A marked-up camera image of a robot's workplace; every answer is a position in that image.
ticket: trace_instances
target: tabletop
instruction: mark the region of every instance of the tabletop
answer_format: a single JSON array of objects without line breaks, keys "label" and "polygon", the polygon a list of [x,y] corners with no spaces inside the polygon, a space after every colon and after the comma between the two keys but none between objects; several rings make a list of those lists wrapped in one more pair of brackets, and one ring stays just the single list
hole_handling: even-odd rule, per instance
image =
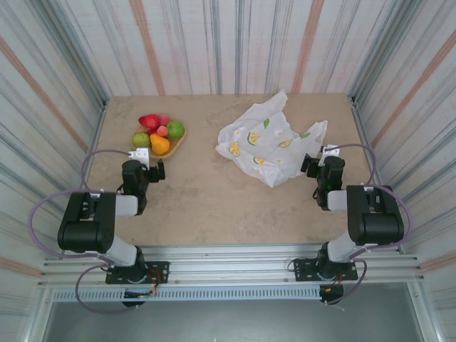
[{"label": "tabletop", "polygon": [[[270,95],[176,95],[114,97],[97,149],[132,150],[138,118],[166,113],[185,124],[187,136],[165,160],[166,180],[151,183],[141,216],[117,218],[115,232],[136,245],[283,244],[325,242],[347,231],[345,212],[324,212],[312,194],[316,180],[305,175],[270,188],[244,174],[215,150],[219,131],[253,103]],[[359,143],[344,94],[290,94],[283,110],[291,129],[304,133],[327,120],[324,144]],[[346,161],[343,185],[365,182],[362,149],[341,150]],[[115,190],[122,184],[124,155],[95,156],[89,186]]]}]

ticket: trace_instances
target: white bracket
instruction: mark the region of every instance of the white bracket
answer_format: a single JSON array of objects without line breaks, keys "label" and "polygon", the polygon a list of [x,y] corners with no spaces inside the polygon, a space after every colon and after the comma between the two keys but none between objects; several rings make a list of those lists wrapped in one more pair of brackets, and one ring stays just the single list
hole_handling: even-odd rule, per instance
[{"label": "white bracket", "polygon": [[137,148],[136,151],[130,151],[129,153],[130,159],[139,160],[141,164],[147,166],[149,170],[149,149],[148,148]]},{"label": "white bracket", "polygon": [[334,157],[338,157],[339,156],[339,149],[335,149],[335,150],[331,150],[331,151],[327,151],[326,149],[328,148],[333,148],[333,147],[337,147],[337,145],[327,145],[327,146],[324,146],[323,147],[323,150],[321,151],[323,153],[323,155],[321,156],[321,159],[320,159],[320,162],[318,162],[318,166],[319,167],[322,167],[325,163],[325,158],[326,157],[329,157],[330,155],[334,156]]}]

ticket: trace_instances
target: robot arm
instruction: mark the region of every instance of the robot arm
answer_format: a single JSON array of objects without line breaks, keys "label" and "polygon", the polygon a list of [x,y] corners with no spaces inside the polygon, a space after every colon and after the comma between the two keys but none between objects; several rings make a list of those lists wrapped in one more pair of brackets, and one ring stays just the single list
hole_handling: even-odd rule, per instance
[{"label": "robot arm", "polygon": [[122,164],[122,194],[71,194],[57,241],[62,250],[104,254],[113,261],[116,279],[135,282],[146,275],[144,256],[139,247],[115,235],[115,218],[141,215],[149,183],[164,180],[165,168],[162,161],[149,167],[148,149],[137,149],[130,157]]},{"label": "robot arm", "polygon": [[353,253],[372,244],[398,242],[404,236],[398,205],[389,194],[363,185],[342,190],[345,161],[338,157],[338,150],[326,151],[331,147],[322,148],[321,159],[306,155],[301,171],[316,178],[313,198],[322,210],[347,211],[348,231],[326,242],[316,258],[294,260],[297,281],[333,280],[338,276],[356,280],[356,267],[350,258]]}]

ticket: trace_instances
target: yellow fruit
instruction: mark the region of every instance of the yellow fruit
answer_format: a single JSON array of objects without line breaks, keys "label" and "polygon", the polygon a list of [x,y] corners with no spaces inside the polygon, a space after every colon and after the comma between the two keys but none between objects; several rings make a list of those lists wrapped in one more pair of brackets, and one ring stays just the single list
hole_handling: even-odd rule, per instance
[{"label": "yellow fruit", "polygon": [[239,143],[233,142],[231,146],[229,147],[229,151],[231,154],[233,154],[235,157],[239,157],[240,150],[239,150]]},{"label": "yellow fruit", "polygon": [[170,141],[167,138],[160,137],[154,133],[150,135],[150,142],[152,143],[152,152],[162,155],[170,150]]},{"label": "yellow fruit", "polygon": [[249,142],[250,145],[255,146],[258,138],[259,138],[259,134],[249,132],[249,135],[247,136],[247,141]]},{"label": "yellow fruit", "polygon": [[257,157],[254,157],[254,163],[255,164],[264,165],[265,162],[266,162],[266,160],[264,160],[264,159],[259,159]]},{"label": "yellow fruit", "polygon": [[281,142],[279,144],[279,147],[288,147],[288,146],[290,146],[291,141],[293,141],[293,140],[287,140],[287,141]]}]

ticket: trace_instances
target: crumpled bag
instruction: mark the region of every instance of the crumpled bag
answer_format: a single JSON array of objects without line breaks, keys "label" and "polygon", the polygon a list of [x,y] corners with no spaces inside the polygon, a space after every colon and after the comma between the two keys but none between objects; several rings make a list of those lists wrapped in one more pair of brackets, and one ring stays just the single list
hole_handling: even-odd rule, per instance
[{"label": "crumpled bag", "polygon": [[265,103],[255,103],[220,131],[215,148],[270,187],[303,174],[306,153],[317,156],[328,125],[322,121],[303,134],[293,132],[282,112],[287,100],[282,89]]}]

